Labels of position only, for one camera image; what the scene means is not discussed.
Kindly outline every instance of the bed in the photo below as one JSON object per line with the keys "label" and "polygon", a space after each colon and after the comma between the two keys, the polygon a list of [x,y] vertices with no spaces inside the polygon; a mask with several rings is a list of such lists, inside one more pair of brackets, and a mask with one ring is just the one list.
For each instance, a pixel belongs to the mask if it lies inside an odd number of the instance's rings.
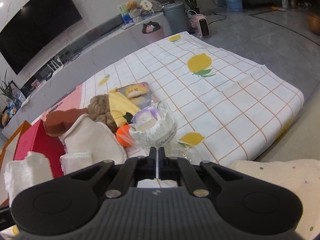
{"label": "bed", "polygon": [[[107,66],[68,95],[66,104],[58,103],[57,110],[87,107],[95,95],[136,82],[148,82],[169,105],[177,138],[194,131],[204,137],[187,150],[189,155],[197,156],[197,162],[223,166],[258,157],[289,127],[304,103],[301,91],[265,65],[183,32]],[[148,153],[129,147],[127,154]]]}

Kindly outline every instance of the cable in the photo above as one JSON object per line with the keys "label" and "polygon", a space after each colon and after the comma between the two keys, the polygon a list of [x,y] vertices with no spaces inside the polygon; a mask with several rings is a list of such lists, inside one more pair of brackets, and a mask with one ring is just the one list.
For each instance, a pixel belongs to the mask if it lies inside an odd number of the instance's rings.
{"label": "cable", "polygon": [[227,18],[227,16],[226,16],[226,15],[223,15],[223,14],[218,14],[218,13],[213,13],[213,14],[214,14],[214,15],[224,16],[224,18],[223,18],[223,19],[219,19],[219,20],[212,21],[212,22],[208,23],[208,25],[211,24],[211,23],[217,22],[217,21],[223,21],[223,20],[225,20],[225,19]]}
{"label": "cable", "polygon": [[214,3],[216,6],[218,6],[218,7],[225,7],[225,6],[227,6],[227,5],[220,6],[220,5],[216,4],[216,3],[214,2],[214,0],[212,0],[212,1],[213,1],[213,3]]}
{"label": "cable", "polygon": [[76,59],[81,55],[81,53],[82,53],[82,47],[77,46],[77,47],[75,48],[75,50],[72,50],[72,49],[70,48],[70,51],[72,52],[72,54],[69,55],[69,56],[66,56],[66,57],[67,57],[67,60],[68,60],[67,63],[69,63],[70,61],[76,60]]}

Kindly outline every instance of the gray trash can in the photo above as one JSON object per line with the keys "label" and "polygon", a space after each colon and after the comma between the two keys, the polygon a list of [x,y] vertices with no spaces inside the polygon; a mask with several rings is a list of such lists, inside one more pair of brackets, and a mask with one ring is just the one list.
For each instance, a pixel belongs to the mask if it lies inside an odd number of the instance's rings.
{"label": "gray trash can", "polygon": [[169,22],[172,34],[190,31],[191,26],[183,2],[177,1],[176,3],[165,5],[163,14]]}

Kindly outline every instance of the red gift box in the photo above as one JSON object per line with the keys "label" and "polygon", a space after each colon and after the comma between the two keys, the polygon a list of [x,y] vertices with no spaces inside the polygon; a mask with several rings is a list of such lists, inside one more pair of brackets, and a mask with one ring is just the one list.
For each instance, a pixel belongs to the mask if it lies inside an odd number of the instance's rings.
{"label": "red gift box", "polygon": [[13,160],[23,160],[29,151],[42,153],[49,159],[54,178],[63,176],[60,156],[65,154],[64,147],[58,137],[45,133],[41,119],[20,137]]}

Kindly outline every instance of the white towel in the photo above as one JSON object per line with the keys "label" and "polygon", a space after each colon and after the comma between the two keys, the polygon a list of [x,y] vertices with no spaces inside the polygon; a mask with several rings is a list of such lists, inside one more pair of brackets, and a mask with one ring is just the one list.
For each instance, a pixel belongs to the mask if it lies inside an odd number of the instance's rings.
{"label": "white towel", "polygon": [[89,153],[93,164],[103,160],[122,164],[127,159],[124,148],[109,127],[102,122],[92,121],[88,114],[81,115],[62,138],[68,153]]}
{"label": "white towel", "polygon": [[4,168],[4,184],[9,193],[9,205],[23,190],[51,179],[49,160],[41,153],[28,152],[24,160],[8,162]]}
{"label": "white towel", "polygon": [[67,153],[60,157],[60,163],[64,175],[93,164],[90,153]]}

